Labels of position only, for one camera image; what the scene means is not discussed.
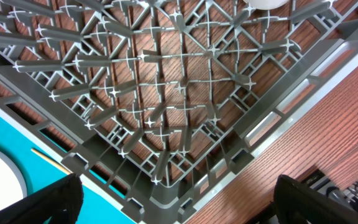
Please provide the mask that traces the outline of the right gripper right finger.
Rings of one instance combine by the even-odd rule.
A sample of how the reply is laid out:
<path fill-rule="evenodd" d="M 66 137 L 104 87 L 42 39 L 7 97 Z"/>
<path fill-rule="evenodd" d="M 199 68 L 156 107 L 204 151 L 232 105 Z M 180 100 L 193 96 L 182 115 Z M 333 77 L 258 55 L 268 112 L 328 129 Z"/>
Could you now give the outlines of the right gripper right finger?
<path fill-rule="evenodd" d="M 273 203 L 280 224 L 358 224 L 358 213 L 287 175 L 278 176 Z"/>

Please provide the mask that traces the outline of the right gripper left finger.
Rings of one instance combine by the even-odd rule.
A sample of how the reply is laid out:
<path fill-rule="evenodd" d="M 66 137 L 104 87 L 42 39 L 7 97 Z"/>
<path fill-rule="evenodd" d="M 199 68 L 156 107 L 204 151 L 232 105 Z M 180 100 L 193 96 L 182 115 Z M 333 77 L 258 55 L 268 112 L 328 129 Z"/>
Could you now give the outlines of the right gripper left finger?
<path fill-rule="evenodd" d="M 76 223 L 84 200 L 78 174 L 69 174 L 0 210 L 0 224 Z"/>

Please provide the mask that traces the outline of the small pink plate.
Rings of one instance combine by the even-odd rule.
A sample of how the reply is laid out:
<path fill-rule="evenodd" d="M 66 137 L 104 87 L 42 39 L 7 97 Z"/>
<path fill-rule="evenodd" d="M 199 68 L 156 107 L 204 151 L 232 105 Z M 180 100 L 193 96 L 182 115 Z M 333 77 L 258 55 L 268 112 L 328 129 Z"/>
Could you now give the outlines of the small pink plate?
<path fill-rule="evenodd" d="M 285 5 L 289 0 L 244 0 L 246 4 L 260 10 L 271 10 Z"/>

